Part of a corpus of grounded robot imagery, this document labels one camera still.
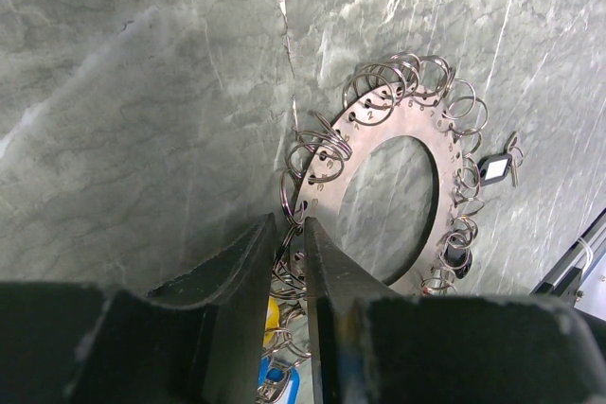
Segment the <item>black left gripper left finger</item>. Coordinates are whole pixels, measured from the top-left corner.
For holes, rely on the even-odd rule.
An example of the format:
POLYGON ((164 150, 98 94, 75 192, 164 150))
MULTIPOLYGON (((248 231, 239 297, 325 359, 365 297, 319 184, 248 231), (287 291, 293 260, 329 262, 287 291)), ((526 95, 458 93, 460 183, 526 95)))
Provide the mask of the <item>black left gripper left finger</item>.
POLYGON ((5 403, 251 403, 276 220, 140 296, 90 283, 1 286, 5 403))

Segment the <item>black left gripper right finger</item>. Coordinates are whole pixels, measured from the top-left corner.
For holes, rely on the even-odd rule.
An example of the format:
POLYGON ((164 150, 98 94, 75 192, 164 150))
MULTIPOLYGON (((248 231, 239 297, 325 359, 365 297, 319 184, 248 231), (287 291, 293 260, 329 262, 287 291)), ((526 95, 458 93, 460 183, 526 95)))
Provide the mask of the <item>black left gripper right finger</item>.
POLYGON ((403 296, 304 224, 317 403, 601 403, 605 324, 547 295, 403 296))

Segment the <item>round metal key organizer disc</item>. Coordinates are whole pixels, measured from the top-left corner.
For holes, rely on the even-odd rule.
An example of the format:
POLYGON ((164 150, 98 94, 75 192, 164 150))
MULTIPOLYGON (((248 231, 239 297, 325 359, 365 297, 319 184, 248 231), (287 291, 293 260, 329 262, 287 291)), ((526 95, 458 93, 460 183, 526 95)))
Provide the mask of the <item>round metal key organizer disc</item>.
POLYGON ((294 131, 279 179, 288 230, 274 266, 277 295, 306 292, 309 218, 392 289, 453 292, 460 279, 446 250, 472 250, 484 205, 474 155, 486 102, 446 59, 413 53, 360 66, 341 100, 337 116, 294 131))

